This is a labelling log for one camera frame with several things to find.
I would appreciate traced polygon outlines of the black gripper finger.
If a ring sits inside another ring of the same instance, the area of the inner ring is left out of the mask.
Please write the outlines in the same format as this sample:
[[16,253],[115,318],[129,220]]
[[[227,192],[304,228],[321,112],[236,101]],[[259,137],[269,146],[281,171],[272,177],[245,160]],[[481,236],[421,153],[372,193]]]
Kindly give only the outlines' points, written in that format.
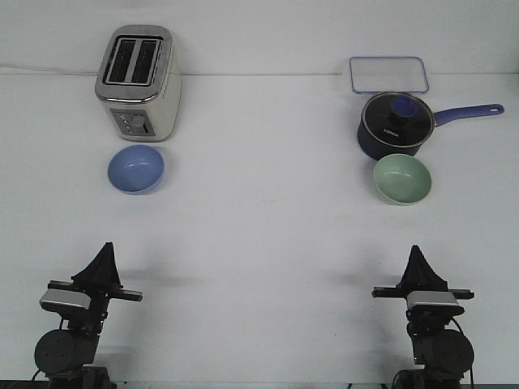
[[107,247],[107,258],[109,264],[109,282],[113,289],[122,289],[121,280],[119,278],[118,269],[115,263],[114,244],[112,242],[107,242]]
[[418,257],[418,246],[411,247],[408,263],[398,286],[403,290],[411,290],[418,284],[416,260]]
[[419,246],[415,246],[415,251],[417,284],[420,285],[424,290],[447,292],[448,283],[433,271]]
[[71,279],[77,285],[108,287],[110,283],[110,243],[106,242],[94,260]]

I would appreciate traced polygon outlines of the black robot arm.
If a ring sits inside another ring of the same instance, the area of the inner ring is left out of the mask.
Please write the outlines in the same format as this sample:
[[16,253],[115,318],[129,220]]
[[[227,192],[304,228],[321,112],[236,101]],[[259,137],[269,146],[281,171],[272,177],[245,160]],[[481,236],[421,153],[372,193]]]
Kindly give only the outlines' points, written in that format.
[[400,282],[375,287],[371,295],[406,303],[406,332],[417,368],[396,372],[390,387],[460,388],[465,373],[473,372],[475,354],[456,317],[465,313],[459,301],[474,298],[474,292],[449,288],[414,245]]
[[49,388],[116,388],[108,369],[94,366],[100,335],[111,300],[141,301],[139,291],[124,289],[115,263],[114,244],[106,242],[85,269],[71,281],[51,280],[40,307],[56,313],[57,329],[36,343],[37,370]]

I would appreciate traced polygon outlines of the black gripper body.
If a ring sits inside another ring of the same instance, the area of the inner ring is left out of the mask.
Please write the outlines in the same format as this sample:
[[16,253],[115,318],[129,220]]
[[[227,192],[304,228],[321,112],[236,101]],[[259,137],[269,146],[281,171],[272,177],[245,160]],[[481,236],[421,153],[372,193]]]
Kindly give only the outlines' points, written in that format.
[[63,289],[85,293],[90,296],[91,304],[88,310],[64,310],[53,312],[63,321],[67,321],[67,328],[72,331],[101,331],[104,321],[108,318],[109,303],[113,299],[124,301],[142,301],[143,293],[126,289],[103,290],[97,286],[79,287],[66,281],[51,280],[48,289]]
[[[374,287],[371,295],[374,298],[402,298],[406,301],[408,294],[413,291],[405,291],[397,287]],[[447,292],[453,293],[457,301],[470,300],[474,298],[474,292],[469,289],[449,289]],[[410,313],[407,308],[405,315],[408,320],[407,331],[411,336],[430,336],[431,334],[443,331],[445,327],[450,324],[450,322],[456,317],[444,317],[432,312]]]

